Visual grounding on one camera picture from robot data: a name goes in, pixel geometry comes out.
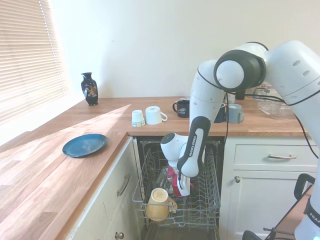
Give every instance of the wire rack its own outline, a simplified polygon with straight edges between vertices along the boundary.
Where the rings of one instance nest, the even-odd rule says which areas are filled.
[[[208,231],[216,229],[216,219],[220,216],[220,198],[213,148],[212,144],[205,146],[203,171],[201,175],[190,179],[194,185],[190,195],[177,197],[173,194],[171,183],[164,177],[168,161],[160,144],[151,143],[144,147],[144,163],[132,200],[136,211],[144,219],[144,224],[147,227],[153,222],[146,214],[148,201],[152,190],[160,187],[165,189],[169,193],[169,197],[175,200],[177,209],[169,211],[169,215],[164,220],[157,222],[158,225],[207,228]],[[166,206],[172,209],[171,203]]]

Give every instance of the black chair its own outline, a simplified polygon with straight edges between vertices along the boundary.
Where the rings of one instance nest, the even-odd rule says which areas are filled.
[[[252,231],[244,231],[242,240],[262,240],[260,237],[255,235]]]

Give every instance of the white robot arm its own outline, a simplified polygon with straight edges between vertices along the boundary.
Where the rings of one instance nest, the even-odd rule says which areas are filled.
[[[161,141],[168,163],[179,171],[182,191],[190,182],[188,178],[202,171],[205,142],[225,92],[259,86],[263,81],[272,84],[320,146],[320,57],[299,41],[288,41],[272,50],[248,42],[198,67],[190,95],[189,136],[170,133]],[[318,166],[310,198],[312,211],[296,228],[297,240],[320,236],[319,181]]]

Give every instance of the window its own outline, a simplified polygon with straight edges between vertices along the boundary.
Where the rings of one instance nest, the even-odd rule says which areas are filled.
[[[0,0],[0,125],[69,92],[49,0]]]

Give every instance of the vase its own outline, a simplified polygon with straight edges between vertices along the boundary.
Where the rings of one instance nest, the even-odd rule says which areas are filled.
[[[98,86],[96,81],[92,79],[91,74],[92,72],[81,73],[83,76],[81,88],[87,103],[94,106],[98,104]]]

